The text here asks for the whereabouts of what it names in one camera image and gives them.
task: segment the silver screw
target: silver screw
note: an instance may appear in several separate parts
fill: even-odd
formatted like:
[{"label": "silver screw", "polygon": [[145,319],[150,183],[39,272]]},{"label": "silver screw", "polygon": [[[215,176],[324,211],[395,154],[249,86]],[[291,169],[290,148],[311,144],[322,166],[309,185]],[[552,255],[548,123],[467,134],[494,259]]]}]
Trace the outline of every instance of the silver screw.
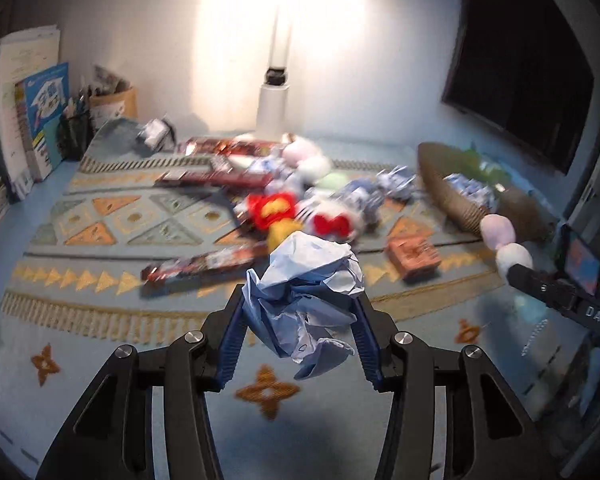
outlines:
[{"label": "silver screw", "polygon": [[413,343],[413,336],[409,332],[398,332],[394,335],[395,342],[401,345],[408,345]]},{"label": "silver screw", "polygon": [[114,354],[118,359],[124,359],[125,357],[129,357],[133,351],[134,348],[131,345],[120,345],[116,348]]},{"label": "silver screw", "polygon": [[184,335],[184,341],[187,343],[199,343],[203,337],[204,335],[200,330],[192,330]]},{"label": "silver screw", "polygon": [[482,355],[482,350],[477,346],[470,345],[464,349],[464,353],[467,355],[467,357],[470,357],[471,359],[477,359]]}]

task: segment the wicker basket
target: wicker basket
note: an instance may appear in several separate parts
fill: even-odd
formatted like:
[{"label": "wicker basket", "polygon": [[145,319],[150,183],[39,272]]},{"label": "wicker basket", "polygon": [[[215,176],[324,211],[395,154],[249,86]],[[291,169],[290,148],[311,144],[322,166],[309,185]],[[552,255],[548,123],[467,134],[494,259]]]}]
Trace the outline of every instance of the wicker basket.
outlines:
[{"label": "wicker basket", "polygon": [[[451,173],[462,173],[479,180],[466,153],[446,144],[423,142],[418,146],[418,165],[422,182],[433,202],[459,228],[480,236],[480,220],[489,214],[489,210],[461,196],[444,180]],[[535,199],[515,186],[507,186],[498,200],[498,214],[511,220],[519,243],[546,236],[547,227],[541,222]]]}]

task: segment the small display screen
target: small display screen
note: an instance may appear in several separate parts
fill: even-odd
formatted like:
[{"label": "small display screen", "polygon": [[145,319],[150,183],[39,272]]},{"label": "small display screen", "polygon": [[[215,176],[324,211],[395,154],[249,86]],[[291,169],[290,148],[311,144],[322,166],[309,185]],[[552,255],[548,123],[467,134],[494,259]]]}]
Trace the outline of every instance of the small display screen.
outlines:
[{"label": "small display screen", "polygon": [[598,286],[600,261],[573,231],[569,233],[569,247],[564,261],[564,271],[592,296]]}]

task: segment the black television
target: black television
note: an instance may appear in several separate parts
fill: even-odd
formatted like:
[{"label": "black television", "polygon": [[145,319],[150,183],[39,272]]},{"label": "black television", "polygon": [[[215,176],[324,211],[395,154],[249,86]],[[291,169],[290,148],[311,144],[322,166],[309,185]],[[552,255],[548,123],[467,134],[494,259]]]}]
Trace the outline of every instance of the black television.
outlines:
[{"label": "black television", "polygon": [[553,0],[462,0],[443,102],[566,174],[592,89],[591,68]]}]

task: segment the pen holder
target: pen holder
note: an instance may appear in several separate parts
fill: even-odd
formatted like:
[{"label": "pen holder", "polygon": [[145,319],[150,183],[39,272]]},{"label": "pen holder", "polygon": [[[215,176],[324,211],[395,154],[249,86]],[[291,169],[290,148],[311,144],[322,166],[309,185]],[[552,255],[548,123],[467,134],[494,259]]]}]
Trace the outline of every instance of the pen holder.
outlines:
[{"label": "pen holder", "polygon": [[93,128],[89,111],[69,119],[60,117],[58,125],[58,148],[67,160],[81,160],[93,139]]}]

